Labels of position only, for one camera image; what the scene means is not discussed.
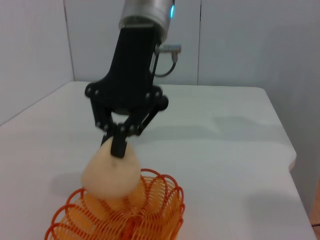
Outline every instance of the white wall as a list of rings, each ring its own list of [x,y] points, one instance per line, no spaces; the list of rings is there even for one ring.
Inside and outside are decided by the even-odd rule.
[[[0,125],[72,80],[63,0],[0,0]]]
[[[109,71],[124,0],[65,0],[70,48],[76,81],[97,81]],[[174,72],[155,82],[196,85],[200,29],[200,0],[177,0],[168,44],[182,44]],[[171,56],[161,55],[157,73],[171,68]]]
[[[320,1],[202,0],[199,84],[266,89],[307,212],[320,176]]]

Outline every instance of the black cable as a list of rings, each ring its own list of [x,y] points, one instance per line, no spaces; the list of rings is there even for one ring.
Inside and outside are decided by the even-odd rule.
[[[164,78],[164,77],[168,76],[169,74],[171,74],[174,71],[175,67],[176,67],[176,63],[174,62],[172,64],[172,67],[170,68],[170,70],[167,73],[165,73],[165,74],[154,74],[154,75],[157,78]]]

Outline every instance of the orange wire basket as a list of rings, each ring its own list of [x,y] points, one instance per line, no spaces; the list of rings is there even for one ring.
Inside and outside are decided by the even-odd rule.
[[[104,201],[84,188],[75,191],[54,214],[44,239],[175,240],[184,211],[184,191],[176,180],[142,169],[139,185],[122,199]]]

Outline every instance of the orange spiral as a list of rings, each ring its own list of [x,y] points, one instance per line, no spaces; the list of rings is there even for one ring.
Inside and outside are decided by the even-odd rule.
[[[135,191],[122,199],[75,191],[53,215],[44,240],[175,240],[184,222],[184,191],[172,176],[141,172]]]

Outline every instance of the tabletop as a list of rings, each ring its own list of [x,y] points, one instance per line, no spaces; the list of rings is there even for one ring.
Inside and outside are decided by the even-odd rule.
[[[0,127],[1,239],[43,239],[53,214],[81,188],[103,135],[86,85],[70,82]],[[179,239],[316,239],[290,175],[296,152],[264,90],[162,89],[168,109],[129,141],[143,168],[183,188]]]

